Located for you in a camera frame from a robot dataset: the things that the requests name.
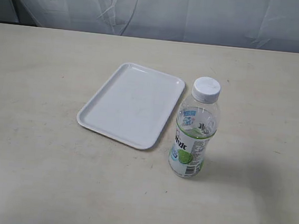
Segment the clear plastic drink bottle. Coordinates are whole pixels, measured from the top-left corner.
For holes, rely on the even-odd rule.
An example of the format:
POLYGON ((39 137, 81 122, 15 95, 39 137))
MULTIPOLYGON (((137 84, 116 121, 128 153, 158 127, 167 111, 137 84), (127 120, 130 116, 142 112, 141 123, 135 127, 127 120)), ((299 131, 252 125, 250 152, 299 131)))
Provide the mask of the clear plastic drink bottle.
POLYGON ((168 159, 171 169, 180 177, 195 176, 204 164, 207 144, 219 125, 220 91, 217 80, 199 77, 178 108, 176 135, 168 159))

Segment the white plastic tray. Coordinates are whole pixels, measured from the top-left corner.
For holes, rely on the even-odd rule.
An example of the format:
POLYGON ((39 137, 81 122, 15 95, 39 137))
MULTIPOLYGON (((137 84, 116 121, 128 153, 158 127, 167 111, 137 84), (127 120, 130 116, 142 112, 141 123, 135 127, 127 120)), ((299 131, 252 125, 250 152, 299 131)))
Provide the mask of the white plastic tray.
POLYGON ((78 112, 78 124, 138 150, 152 148, 185 82, 135 63, 123 63, 78 112))

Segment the white backdrop curtain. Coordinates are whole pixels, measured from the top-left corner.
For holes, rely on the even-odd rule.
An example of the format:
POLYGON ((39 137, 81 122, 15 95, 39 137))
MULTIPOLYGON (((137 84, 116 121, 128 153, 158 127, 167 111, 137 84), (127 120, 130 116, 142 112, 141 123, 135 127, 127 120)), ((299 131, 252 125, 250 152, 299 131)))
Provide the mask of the white backdrop curtain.
POLYGON ((299 0, 0 0, 0 22, 299 53, 299 0))

